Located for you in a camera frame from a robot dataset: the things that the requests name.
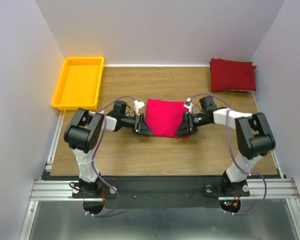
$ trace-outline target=metal floor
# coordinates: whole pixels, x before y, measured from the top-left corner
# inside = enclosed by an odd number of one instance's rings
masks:
[[[260,200],[243,200],[242,211]],[[119,209],[85,216],[81,201],[39,202],[31,240],[297,240],[285,199],[267,199],[256,212],[231,216],[220,209]]]

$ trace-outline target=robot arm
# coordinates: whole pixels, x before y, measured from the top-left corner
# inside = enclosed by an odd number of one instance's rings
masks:
[[[212,96],[199,100],[202,113],[193,114],[191,99],[187,99],[184,106],[189,112],[183,114],[182,123],[177,130],[178,136],[194,134],[199,126],[207,124],[219,124],[226,126],[228,108],[218,108]],[[237,146],[239,154],[235,161],[223,173],[221,189],[223,192],[233,192],[246,184],[247,174],[260,161],[263,156],[276,146],[275,138],[271,132],[266,116],[259,113],[242,113],[229,110],[228,127],[236,130]]]
[[[139,102],[134,109],[139,110]],[[145,122],[143,113],[136,116],[126,115],[127,103],[117,100],[113,110],[107,116],[79,108],[64,132],[64,141],[73,150],[79,168],[79,188],[89,195],[96,195],[101,190],[101,182],[95,173],[92,162],[100,132],[117,132],[122,127],[131,128],[132,132],[152,136],[153,133]]]

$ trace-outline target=red cloth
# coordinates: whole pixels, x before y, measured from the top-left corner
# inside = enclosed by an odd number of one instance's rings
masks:
[[[188,111],[184,104],[184,101],[148,99],[145,122],[154,136],[180,138],[176,136],[176,132],[182,122],[183,113]]]
[[[252,61],[228,61],[214,59],[210,61],[211,91],[255,91],[256,66]]]

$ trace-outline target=cable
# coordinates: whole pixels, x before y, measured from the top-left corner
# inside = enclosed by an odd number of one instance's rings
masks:
[[[133,116],[133,117],[136,116],[136,112],[135,111],[130,112],[131,111],[131,107],[128,104],[126,106],[129,108],[129,111],[126,112],[124,115],[130,114],[130,116]]]
[[[106,203],[106,191],[104,189],[102,189],[101,193],[102,193],[102,206],[105,207],[105,203]]]
[[[210,94],[210,93],[198,93],[198,94],[196,94],[196,95],[193,95],[193,96],[190,97],[190,98],[193,99],[193,98],[195,98],[195,97],[197,97],[197,96],[210,96],[210,97],[213,97],[213,98],[215,98],[215,99],[220,100],[220,101],[223,102],[228,108],[231,109],[230,105],[229,105],[226,101],[224,101],[222,98],[220,98],[220,97],[218,97],[218,96],[212,95],[212,94]]]
[[[240,201],[240,191],[237,191],[237,193],[238,193],[238,199],[236,200],[237,194],[235,194],[234,199],[231,201],[231,202],[235,201],[235,203],[233,204],[233,206],[237,206],[238,203],[239,203],[239,201]]]
[[[69,187],[72,188],[72,189],[74,189],[74,190],[77,190],[79,192],[81,191],[81,189],[79,187],[75,186],[75,182],[74,181],[71,181],[69,183]]]
[[[210,96],[210,97],[213,97],[215,99],[218,99],[220,100],[221,102],[223,102],[227,107],[228,107],[228,110],[226,111],[226,116],[225,116],[225,129],[226,129],[226,137],[227,137],[227,142],[228,142],[228,148],[229,148],[229,152],[230,152],[230,156],[231,156],[231,159],[234,163],[234,165],[241,171],[243,172],[244,174],[246,174],[247,176],[251,176],[251,174],[257,174],[260,176],[260,178],[263,180],[263,183],[264,183],[264,195],[263,195],[263,198],[261,200],[261,202],[258,204],[258,206],[256,206],[255,208],[251,209],[251,210],[248,210],[248,211],[245,211],[245,212],[237,212],[237,213],[234,213],[234,212],[229,212],[229,211],[224,211],[225,213],[230,213],[232,215],[246,215],[246,214],[250,214],[254,211],[256,211],[257,209],[259,209],[261,207],[261,205],[265,202],[265,199],[266,199],[266,196],[267,196],[267,191],[268,191],[268,188],[267,188],[267,183],[266,183],[266,179],[263,175],[261,175],[261,173],[257,172],[257,171],[254,171],[254,172],[246,172],[245,170],[243,170],[239,164],[237,163],[236,161],[236,158],[235,158],[235,155],[234,155],[234,152],[232,150],[232,145],[231,145],[231,139],[230,139],[230,131],[229,131],[229,113],[230,113],[230,110],[231,110],[231,107],[230,105],[224,101],[223,99],[221,99],[220,97],[218,96],[214,96],[212,94],[209,94],[209,93],[198,93],[196,95],[193,95],[191,97],[194,98],[194,97],[197,97],[197,96]]]
[[[200,111],[201,113],[204,113],[204,111],[200,108],[200,106],[197,105],[197,104],[195,104],[195,105],[193,105],[193,108],[192,108],[192,114],[195,113],[195,112],[194,112],[195,107],[198,107],[199,111]]]
[[[236,158],[235,158],[235,155],[234,155],[234,151],[232,150],[232,145],[231,145],[231,139],[230,139],[230,131],[229,131],[229,113],[230,113],[230,110],[231,109],[228,109],[226,111],[226,115],[225,115],[225,129],[226,129],[226,137],[227,137],[227,141],[228,141],[228,148],[229,148],[229,152],[230,152],[230,156],[232,158],[232,161],[234,163],[234,165],[241,171],[243,172],[244,174],[246,174],[247,176],[251,176],[251,173],[250,172],[247,172],[245,170],[243,170],[239,164],[237,163],[236,161]],[[246,214],[249,214],[249,213],[252,213],[254,211],[256,211],[257,209],[259,209],[261,207],[261,205],[264,203],[265,199],[266,199],[266,196],[267,196],[267,183],[266,183],[266,180],[264,178],[264,176],[261,175],[261,173],[259,172],[252,172],[252,174],[258,174],[260,176],[260,178],[263,180],[263,183],[264,183],[264,195],[263,195],[263,198],[261,200],[261,202],[259,203],[258,206],[256,206],[255,208],[249,210],[249,211],[245,211],[245,212],[237,212],[237,213],[234,213],[234,212],[227,212],[227,213],[231,213],[232,215],[246,215]]]
[[[117,189],[116,189],[115,187],[111,186],[109,183],[107,183],[106,180],[104,180],[104,179],[101,177],[101,175],[98,173],[98,171],[97,171],[97,169],[96,169],[96,166],[95,166],[95,156],[96,156],[97,150],[99,149],[100,144],[101,144],[101,142],[102,142],[102,140],[103,140],[103,138],[104,138],[104,136],[105,136],[105,133],[106,133],[106,128],[107,128],[107,118],[106,118],[106,117],[104,118],[103,122],[104,122],[104,126],[103,126],[103,130],[102,130],[102,134],[101,134],[101,136],[100,136],[100,139],[99,139],[99,141],[98,141],[98,144],[96,145],[95,150],[94,150],[94,153],[93,153],[93,155],[92,155],[92,162],[91,162],[91,165],[92,165],[93,171],[95,172],[95,174],[97,175],[97,177],[98,177],[98,178],[99,178],[106,186],[108,186],[110,189],[112,189],[112,190],[115,192],[115,194],[116,194],[116,196],[117,196],[117,202],[116,202],[116,204],[114,205],[114,207],[113,207],[110,211],[107,211],[107,212],[102,213],[102,214],[99,214],[99,213],[98,213],[98,214],[91,214],[90,212],[85,211],[85,214],[86,214],[86,215],[89,215],[89,216],[91,216],[91,217],[93,217],[93,218],[97,218],[97,217],[105,217],[105,216],[109,215],[110,213],[112,213],[112,212],[118,207],[119,203],[121,202],[121,197],[120,197],[120,195],[119,195]]]
[[[237,192],[234,194],[234,199],[232,200],[232,202],[234,202],[234,201],[236,200],[236,198],[237,198],[237,194],[238,194],[238,198],[239,198],[239,196],[240,196],[240,192],[239,192],[239,191],[237,191]]]
[[[119,98],[117,98],[116,100],[112,101],[111,103],[109,103],[107,106],[101,108],[101,110],[99,110],[98,112],[102,112],[103,110],[105,110],[106,108],[110,107],[112,104],[115,103],[115,101],[119,100],[119,99],[123,99],[123,98],[130,98],[132,99],[133,101],[137,100],[135,99],[133,96],[121,96]]]

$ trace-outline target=white connector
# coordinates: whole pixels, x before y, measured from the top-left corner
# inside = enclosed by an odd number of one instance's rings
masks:
[[[139,113],[139,109],[142,109],[145,106],[145,103],[143,101],[134,100],[134,106],[133,109],[136,114]]]
[[[185,103],[183,104],[183,106],[186,108],[186,109],[189,109],[189,113],[192,113],[193,114],[193,108],[194,108],[194,105],[191,103],[192,99],[189,97],[186,99]]]

